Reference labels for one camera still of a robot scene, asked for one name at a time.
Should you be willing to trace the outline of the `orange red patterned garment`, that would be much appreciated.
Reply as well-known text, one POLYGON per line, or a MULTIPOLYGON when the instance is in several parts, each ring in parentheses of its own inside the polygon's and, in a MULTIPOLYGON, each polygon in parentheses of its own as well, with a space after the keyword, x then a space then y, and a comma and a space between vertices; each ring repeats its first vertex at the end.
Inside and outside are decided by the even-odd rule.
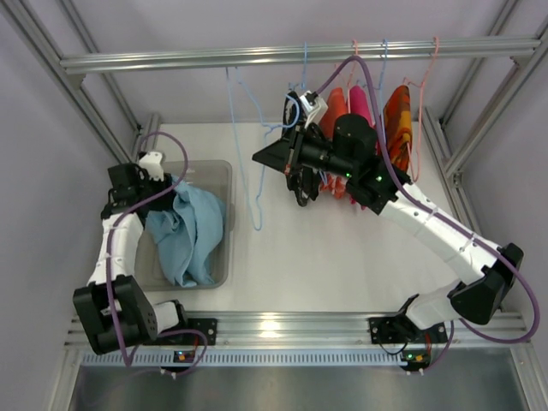
MULTIPOLYGON (((337 118, 348 114, 348 107, 341 87, 336 87, 331 91, 327 99, 327 107, 328 109, 322 116, 319 126, 325 138, 332 140, 337 118)), ((337 200, 340 200, 345 196, 345 184, 346 180, 344 178, 325 173, 320 189, 331 193, 337 200)))

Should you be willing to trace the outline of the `orange yellow patterned garment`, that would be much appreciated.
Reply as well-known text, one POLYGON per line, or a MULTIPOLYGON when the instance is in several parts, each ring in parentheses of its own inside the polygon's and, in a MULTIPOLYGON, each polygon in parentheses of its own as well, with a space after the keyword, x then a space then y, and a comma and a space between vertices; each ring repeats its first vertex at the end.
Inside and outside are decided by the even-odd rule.
POLYGON ((384 105, 384 131, 390 161, 399 170, 408 171, 409 149, 413 145, 410 92, 400 85, 384 105))

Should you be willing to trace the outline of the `magenta garment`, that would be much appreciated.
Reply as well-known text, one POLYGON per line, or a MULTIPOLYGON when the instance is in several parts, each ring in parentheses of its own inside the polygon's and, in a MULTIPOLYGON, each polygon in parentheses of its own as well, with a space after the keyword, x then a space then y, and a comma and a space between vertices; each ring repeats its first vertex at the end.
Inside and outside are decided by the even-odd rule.
POLYGON ((360 86, 352 86, 348 92, 348 112, 353 116, 353 122, 357 126, 358 138, 366 142, 368 154, 376 154, 377 147, 373 143, 372 132, 374 120, 369 109, 366 92, 360 86))

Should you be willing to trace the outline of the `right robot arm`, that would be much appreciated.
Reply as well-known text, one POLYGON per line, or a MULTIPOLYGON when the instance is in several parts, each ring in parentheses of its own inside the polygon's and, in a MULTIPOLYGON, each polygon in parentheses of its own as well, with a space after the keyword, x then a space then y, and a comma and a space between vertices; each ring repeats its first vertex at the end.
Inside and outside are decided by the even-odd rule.
POLYGON ((488 242, 437 208, 405 172, 384 161, 377 142, 364 117, 347 114, 336 120, 331 140, 319 126, 298 122, 252 160, 284 174, 301 206, 317 197, 320 171, 345 177, 353 200, 406 230, 457 275, 452 285, 409 297, 386 319, 391 331, 411 342, 446 321, 487 325, 514 284, 522 250, 488 242))

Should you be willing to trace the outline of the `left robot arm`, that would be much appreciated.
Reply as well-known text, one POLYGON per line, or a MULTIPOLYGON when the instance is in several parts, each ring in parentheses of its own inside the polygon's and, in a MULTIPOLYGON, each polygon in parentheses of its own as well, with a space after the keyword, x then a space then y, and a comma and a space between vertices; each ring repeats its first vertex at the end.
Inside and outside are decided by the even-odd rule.
POLYGON ((95 354, 154 342, 187 323, 178 301, 152 304, 134 276, 137 249, 151 211, 168 211, 175 193, 159 152, 108 170, 111 188, 101 212, 103 240, 87 284, 73 304, 95 354))

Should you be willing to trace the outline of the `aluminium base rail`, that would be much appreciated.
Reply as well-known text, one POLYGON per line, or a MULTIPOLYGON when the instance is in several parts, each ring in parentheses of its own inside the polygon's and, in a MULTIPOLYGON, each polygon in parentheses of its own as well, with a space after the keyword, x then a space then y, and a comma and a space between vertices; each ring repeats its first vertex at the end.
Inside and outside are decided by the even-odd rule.
MULTIPOLYGON (((369 318, 380 313, 261 313, 190 312, 191 319, 217 320, 216 348, 361 348, 372 347, 369 318)), ((496 313, 488 325, 473 325, 489 337, 512 339, 525 334, 519 313, 496 313)), ((455 344, 460 347, 490 347, 489 342, 455 321, 455 344)), ((65 348, 89 348, 87 338, 74 317, 64 338, 65 348)))

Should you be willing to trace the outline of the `aluminium frame post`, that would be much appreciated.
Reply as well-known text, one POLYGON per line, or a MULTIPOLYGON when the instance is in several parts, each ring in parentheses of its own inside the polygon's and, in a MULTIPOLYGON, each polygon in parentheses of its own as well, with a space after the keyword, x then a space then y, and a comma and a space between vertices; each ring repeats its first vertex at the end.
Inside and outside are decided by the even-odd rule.
POLYGON ((84 74, 69 74, 62 66, 63 53, 26 1, 1 2, 1 14, 14 28, 28 49, 37 58, 46 73, 58 85, 65 98, 74 106, 84 123, 118 163, 135 159, 132 150, 115 136, 92 96, 83 86, 84 74))
POLYGON ((446 211, 525 253, 521 274, 547 313, 547 48, 491 57, 475 70, 448 121, 426 108, 422 188, 440 186, 446 211))

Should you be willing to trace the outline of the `clear plastic bin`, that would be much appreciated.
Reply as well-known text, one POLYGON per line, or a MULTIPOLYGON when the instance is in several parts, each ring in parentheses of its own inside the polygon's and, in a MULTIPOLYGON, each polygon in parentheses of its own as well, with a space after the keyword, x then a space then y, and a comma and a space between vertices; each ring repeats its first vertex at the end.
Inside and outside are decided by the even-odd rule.
MULTIPOLYGON (((222 286, 229 276, 233 251, 231 241, 235 224, 235 205, 232 202, 232 166, 220 159, 190 161, 184 181, 214 194, 225 204, 223 239, 210 254, 211 277, 214 283, 193 287, 194 290, 215 289, 222 286)), ((179 285, 172 285, 165 277, 160 265, 158 248, 147 230, 140 238, 137 248, 134 276, 145 291, 182 289, 179 285)))

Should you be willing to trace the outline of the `pink hanger rightmost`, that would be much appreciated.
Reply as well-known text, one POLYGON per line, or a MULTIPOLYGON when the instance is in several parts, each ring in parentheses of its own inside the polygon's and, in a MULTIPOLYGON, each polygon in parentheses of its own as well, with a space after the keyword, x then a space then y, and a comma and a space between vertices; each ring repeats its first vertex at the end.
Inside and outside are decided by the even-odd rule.
POLYGON ((418 136, 414 141, 414 148, 408 146, 409 167, 411 171, 411 178, 413 182, 417 182, 420 179, 421 172, 421 146, 422 146, 422 125, 423 125, 423 113, 424 113, 424 98, 426 84, 429 80, 430 73, 435 62, 438 59, 440 39, 438 36, 432 38, 434 49, 431 54, 431 60, 427 66, 427 69, 422 77, 420 83, 411 81, 409 78, 404 78, 403 82, 406 86, 414 86, 419 90, 419 108, 418 108, 418 136))

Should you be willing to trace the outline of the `left aluminium frame post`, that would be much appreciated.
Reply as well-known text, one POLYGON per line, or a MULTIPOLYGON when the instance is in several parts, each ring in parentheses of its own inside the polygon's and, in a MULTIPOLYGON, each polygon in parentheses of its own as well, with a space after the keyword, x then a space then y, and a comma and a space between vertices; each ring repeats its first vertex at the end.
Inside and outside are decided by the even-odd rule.
POLYGON ((37 58, 46 73, 58 85, 65 98, 74 106, 84 123, 118 163, 135 159, 132 150, 115 136, 92 96, 83 86, 84 74, 69 74, 62 66, 63 53, 26 1, 1 2, 1 14, 14 28, 28 49, 37 58))

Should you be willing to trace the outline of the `pink hanger middle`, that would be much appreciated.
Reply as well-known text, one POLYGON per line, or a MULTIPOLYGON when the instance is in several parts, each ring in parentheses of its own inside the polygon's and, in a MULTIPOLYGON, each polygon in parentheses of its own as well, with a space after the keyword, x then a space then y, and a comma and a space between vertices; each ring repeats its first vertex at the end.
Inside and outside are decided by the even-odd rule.
MULTIPOLYGON (((356 39, 352 39, 352 48, 353 48, 353 51, 354 51, 353 54, 355 56, 359 56, 359 46, 358 46, 358 42, 356 41, 356 39)), ((348 113, 350 112, 350 109, 351 109, 349 94, 350 94, 350 88, 351 88, 351 85, 352 85, 352 80, 354 78, 355 67, 356 67, 356 62, 353 62, 351 68, 349 69, 348 77, 345 77, 343 75, 343 72, 338 74, 338 78, 341 81, 342 94, 345 97, 344 102, 346 104, 346 108, 347 108, 348 113)))

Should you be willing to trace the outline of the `black white patterned garment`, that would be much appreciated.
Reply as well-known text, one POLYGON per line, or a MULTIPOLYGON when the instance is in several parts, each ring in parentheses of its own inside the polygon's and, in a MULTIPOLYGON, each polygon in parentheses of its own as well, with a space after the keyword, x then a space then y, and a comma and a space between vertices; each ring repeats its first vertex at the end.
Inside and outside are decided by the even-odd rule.
POLYGON ((318 171, 302 164, 298 159, 304 140, 308 120, 307 110, 295 91, 287 94, 282 132, 282 140, 287 144, 283 154, 283 174, 286 177, 287 188, 293 192, 297 204, 301 207, 310 200, 316 200, 319 195, 320 177, 318 171))

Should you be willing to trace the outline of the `aluminium hanging rail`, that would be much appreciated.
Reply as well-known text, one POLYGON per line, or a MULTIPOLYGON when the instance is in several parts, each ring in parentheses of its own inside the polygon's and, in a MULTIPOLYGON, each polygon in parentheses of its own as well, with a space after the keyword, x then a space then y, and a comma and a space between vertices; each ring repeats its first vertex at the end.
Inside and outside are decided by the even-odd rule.
POLYGON ((482 57, 529 57, 541 45, 534 36, 503 35, 459 39, 383 40, 356 45, 285 45, 206 48, 184 51, 89 53, 66 56, 67 74, 110 74, 168 69, 212 69, 228 66, 338 63, 351 55, 366 61, 482 57))

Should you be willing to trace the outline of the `pink hanger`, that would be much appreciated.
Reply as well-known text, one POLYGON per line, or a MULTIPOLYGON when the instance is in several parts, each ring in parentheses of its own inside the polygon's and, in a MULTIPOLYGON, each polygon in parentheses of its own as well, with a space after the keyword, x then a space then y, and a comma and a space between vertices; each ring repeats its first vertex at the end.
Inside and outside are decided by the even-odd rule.
POLYGON ((408 146, 409 167, 411 171, 411 178, 413 182, 417 182, 420 179, 421 172, 421 146, 422 146, 422 125, 423 125, 423 113, 424 113, 424 98, 426 84, 429 80, 430 73, 435 62, 438 59, 440 39, 438 36, 432 38, 434 49, 431 54, 431 60, 427 66, 427 69, 422 77, 420 83, 411 81, 409 78, 404 78, 403 82, 406 86, 414 86, 419 90, 419 108, 418 108, 418 136, 414 141, 414 148, 408 146))
MULTIPOLYGON (((359 46, 358 46, 358 42, 356 41, 356 39, 352 39, 352 48, 353 48, 353 51, 354 51, 353 54, 355 56, 359 56, 359 46)), ((348 77, 345 77, 343 75, 343 72, 338 74, 338 78, 341 81, 342 94, 345 97, 344 102, 346 104, 346 108, 347 108, 348 113, 350 112, 350 109, 351 109, 349 94, 350 94, 350 88, 351 88, 351 85, 352 85, 352 80, 354 78, 355 67, 356 67, 356 62, 353 62, 351 68, 349 69, 348 77)))

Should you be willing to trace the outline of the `light blue trousers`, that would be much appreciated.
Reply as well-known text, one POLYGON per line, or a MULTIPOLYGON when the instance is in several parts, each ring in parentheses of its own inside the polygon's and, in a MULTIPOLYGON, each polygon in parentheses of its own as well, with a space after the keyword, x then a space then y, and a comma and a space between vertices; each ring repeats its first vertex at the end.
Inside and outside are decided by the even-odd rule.
POLYGON ((172 193, 170 211, 151 211, 146 218, 164 277, 183 288, 213 285, 211 254, 223 239, 226 205, 186 182, 172 193))

